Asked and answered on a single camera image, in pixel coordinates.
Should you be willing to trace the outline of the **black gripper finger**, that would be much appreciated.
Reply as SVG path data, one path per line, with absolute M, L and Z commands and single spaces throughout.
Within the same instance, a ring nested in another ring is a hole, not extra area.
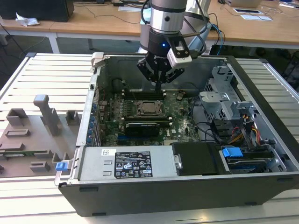
M 167 74 L 166 72 L 161 72 L 160 78 L 158 80 L 158 90 L 161 90 L 162 84 L 168 84 L 175 80 L 177 77 L 184 73 L 185 69 L 175 69 L 173 72 Z
M 145 58 L 142 58 L 141 60 L 138 61 L 137 67 L 148 81 L 151 81 L 152 83 L 154 83 L 155 91 L 159 91 L 159 72 L 158 72 L 158 70 L 151 71 L 148 68 L 148 64 L 147 64 Z

